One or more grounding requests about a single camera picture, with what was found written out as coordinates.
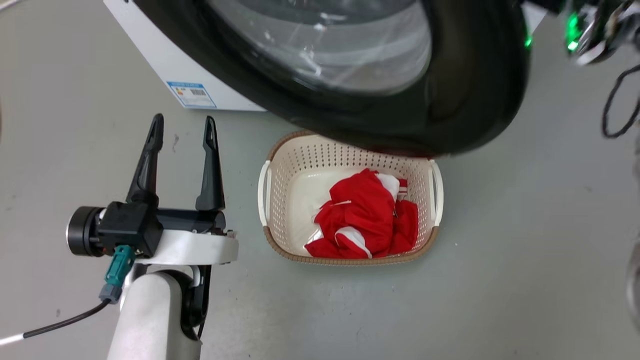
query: washing machine door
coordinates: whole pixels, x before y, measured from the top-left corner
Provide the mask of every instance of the washing machine door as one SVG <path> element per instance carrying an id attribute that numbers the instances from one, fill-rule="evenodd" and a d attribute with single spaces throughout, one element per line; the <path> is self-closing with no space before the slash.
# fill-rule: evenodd
<path id="1" fill-rule="evenodd" d="M 134 0 L 203 68 L 284 119 L 373 151 L 476 148 L 515 116 L 527 28 L 507 0 Z"/>

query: teal connector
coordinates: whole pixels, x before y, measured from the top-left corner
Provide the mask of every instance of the teal connector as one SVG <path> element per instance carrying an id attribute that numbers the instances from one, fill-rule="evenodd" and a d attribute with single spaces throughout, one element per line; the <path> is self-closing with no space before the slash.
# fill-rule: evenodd
<path id="1" fill-rule="evenodd" d="M 136 252 L 128 245 L 120 245 L 116 248 L 109 265 L 109 270 L 104 276 L 107 282 L 100 292 L 101 300 L 110 300 L 112 304 L 116 304 L 120 300 L 122 294 L 122 286 L 124 279 L 127 277 L 134 261 L 136 260 Z"/>

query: black camera lens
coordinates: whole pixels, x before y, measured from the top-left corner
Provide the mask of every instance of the black camera lens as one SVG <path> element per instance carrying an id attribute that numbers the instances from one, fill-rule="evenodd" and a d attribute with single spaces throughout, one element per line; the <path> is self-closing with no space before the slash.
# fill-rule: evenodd
<path id="1" fill-rule="evenodd" d="M 67 225 L 67 245 L 73 255 L 104 255 L 103 246 L 98 239 L 100 212 L 104 208 L 82 206 L 71 216 Z"/>

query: gray connector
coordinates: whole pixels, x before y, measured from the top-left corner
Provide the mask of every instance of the gray connector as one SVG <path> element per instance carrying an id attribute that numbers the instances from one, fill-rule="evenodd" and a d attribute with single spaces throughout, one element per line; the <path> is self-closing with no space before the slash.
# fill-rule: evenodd
<path id="1" fill-rule="evenodd" d="M 109 300 L 110 304 L 117 304 L 118 300 L 120 300 L 120 296 L 122 295 L 122 288 L 119 286 L 105 284 L 100 290 L 100 295 L 98 296 L 100 300 Z"/>

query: blue and white sticker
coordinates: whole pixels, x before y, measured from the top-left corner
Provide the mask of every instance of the blue and white sticker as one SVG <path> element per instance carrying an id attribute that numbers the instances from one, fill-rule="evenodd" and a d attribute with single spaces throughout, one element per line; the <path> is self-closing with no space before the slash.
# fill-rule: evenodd
<path id="1" fill-rule="evenodd" d="M 215 109 L 215 102 L 209 96 L 207 89 L 202 84 L 196 83 L 176 83 L 167 81 L 175 96 L 180 100 L 185 108 Z"/>

